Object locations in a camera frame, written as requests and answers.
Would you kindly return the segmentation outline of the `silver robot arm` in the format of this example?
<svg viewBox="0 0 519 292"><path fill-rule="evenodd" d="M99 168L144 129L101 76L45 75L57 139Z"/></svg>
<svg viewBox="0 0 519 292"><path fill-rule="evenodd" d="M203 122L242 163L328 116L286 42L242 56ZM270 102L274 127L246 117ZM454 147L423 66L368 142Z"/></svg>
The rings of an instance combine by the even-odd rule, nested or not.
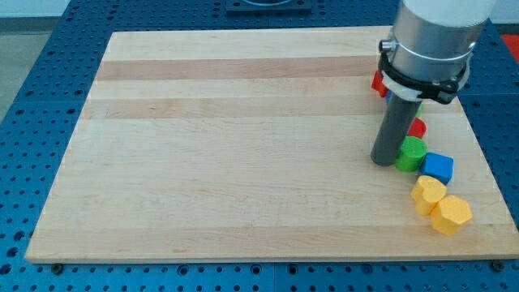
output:
<svg viewBox="0 0 519 292"><path fill-rule="evenodd" d="M406 77L446 81L465 67L495 0L401 0L381 51Z"/></svg>

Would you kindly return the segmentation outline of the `red block behind arm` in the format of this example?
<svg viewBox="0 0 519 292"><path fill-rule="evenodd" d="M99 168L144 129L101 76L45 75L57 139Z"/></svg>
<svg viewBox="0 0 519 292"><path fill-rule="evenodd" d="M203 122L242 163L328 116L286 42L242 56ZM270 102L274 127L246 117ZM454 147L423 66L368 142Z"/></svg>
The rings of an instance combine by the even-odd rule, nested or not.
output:
<svg viewBox="0 0 519 292"><path fill-rule="evenodd" d="M383 83L383 75L379 70L375 71L371 88L378 92L379 96L385 98L388 95L389 89Z"/></svg>

